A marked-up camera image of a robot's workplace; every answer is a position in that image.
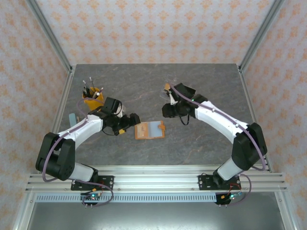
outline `pen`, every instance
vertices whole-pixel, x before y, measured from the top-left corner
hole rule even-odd
[[[90,81],[91,81],[91,83],[92,83],[92,85],[93,85],[93,89],[95,90],[95,86],[94,86],[94,83],[93,83],[93,81],[92,81],[92,78],[90,77]]]

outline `blue object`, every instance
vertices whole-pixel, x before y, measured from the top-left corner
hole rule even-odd
[[[77,124],[76,114],[69,114],[69,124],[71,127]]]
[[[148,122],[148,136],[151,138],[162,137],[162,129],[158,126],[161,125],[161,121],[151,121]]]

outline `aluminum frame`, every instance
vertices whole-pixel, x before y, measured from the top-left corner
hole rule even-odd
[[[13,230],[25,230],[28,229],[31,215],[34,209],[36,193],[27,193],[21,204],[17,218],[13,227]]]
[[[58,104],[57,113],[56,113],[56,116],[53,120],[53,126],[52,126],[52,129],[51,129],[51,132],[53,132],[53,133],[59,132],[59,126],[61,124],[61,120],[62,120],[62,117],[63,117],[63,113],[64,113],[66,101],[67,101],[67,98],[68,98],[69,90],[71,88],[73,75],[75,73],[75,68],[76,68],[76,66],[73,66],[72,69],[69,71],[67,77],[66,77],[66,81],[65,81],[65,84],[64,84],[64,87],[63,87],[63,90],[62,90],[61,99],[60,99],[60,102]]]
[[[45,18],[42,10],[40,9],[36,0],[26,0],[28,3],[29,8],[32,10],[34,16],[37,18],[38,23],[40,24],[42,30],[44,31],[45,35],[47,36],[48,40],[50,41],[52,47],[54,48],[55,52],[57,53],[62,65],[67,71],[71,70],[71,64],[69,63],[61,45],[59,44],[56,36],[54,35],[47,19]]]
[[[212,174],[219,165],[179,165],[179,166],[94,166],[99,175],[115,177],[115,193],[203,193],[199,190],[198,175]],[[287,191],[282,173],[260,172],[254,169],[245,172],[252,181],[252,192]],[[241,177],[242,191],[248,191],[247,178]],[[30,175],[26,186],[28,193],[80,193],[71,191],[71,181],[45,183],[41,174]],[[208,190],[208,193],[228,192],[228,190]]]
[[[276,15],[279,12],[279,9],[281,8],[284,0],[275,0],[273,5],[271,6],[267,16],[265,17],[263,23],[261,24],[258,32],[256,33],[251,45],[249,46],[241,64],[240,64],[240,71],[244,72],[245,69],[247,69],[247,66],[249,62],[251,61],[252,57],[256,53],[256,50],[258,49],[260,43],[262,42],[264,36],[266,35],[266,32],[270,28],[270,25],[274,21]]]
[[[252,106],[252,103],[251,103],[251,100],[250,100],[250,96],[248,94],[247,86],[245,84],[243,72],[239,68],[238,68],[238,71],[239,71],[239,75],[240,75],[240,78],[241,78],[244,93],[245,93],[246,99],[248,101],[248,106],[249,106],[249,110],[250,110],[252,119],[253,119],[254,122],[257,122],[255,112],[254,112],[254,109],[253,109],[253,106]],[[274,173],[274,168],[273,168],[272,160],[270,158],[270,153],[267,153],[265,158],[266,158],[266,162],[267,162],[267,165],[269,167],[270,172]],[[277,192],[275,192],[275,197],[276,197],[276,201],[277,201],[277,204],[278,204],[278,207],[279,207],[285,228],[291,229],[291,230],[300,230],[297,218],[294,215],[294,213],[295,213],[294,209],[291,206],[292,199],[289,196],[289,194],[281,193],[281,192],[277,191]]]

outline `metal floor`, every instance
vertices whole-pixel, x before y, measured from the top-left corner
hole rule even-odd
[[[28,230],[284,230],[274,193],[240,205],[214,203],[36,203]]]
[[[119,99],[127,114],[141,121],[163,120],[165,138],[136,140],[134,128],[117,137],[93,135],[76,150],[76,161],[88,165],[181,165],[222,164],[231,155],[231,143],[208,124],[190,119],[183,126],[179,118],[163,118],[160,97],[166,81],[184,83],[213,104],[241,121],[251,123],[248,103],[235,64],[114,64],[77,65],[60,130],[70,127],[69,114],[75,113],[82,97],[83,80],[104,87],[104,97]]]

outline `black cable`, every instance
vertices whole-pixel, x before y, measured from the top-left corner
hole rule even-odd
[[[187,120],[186,123],[183,122],[181,116],[180,116],[179,118],[180,118],[181,123],[182,123],[184,126],[187,126],[187,125],[189,124],[189,121],[190,121],[190,115],[189,115],[189,114],[188,114],[188,120]]]
[[[108,133],[106,133],[103,129],[102,129],[102,132],[103,132],[104,134],[108,135],[108,136],[114,136],[114,134],[108,134]]]

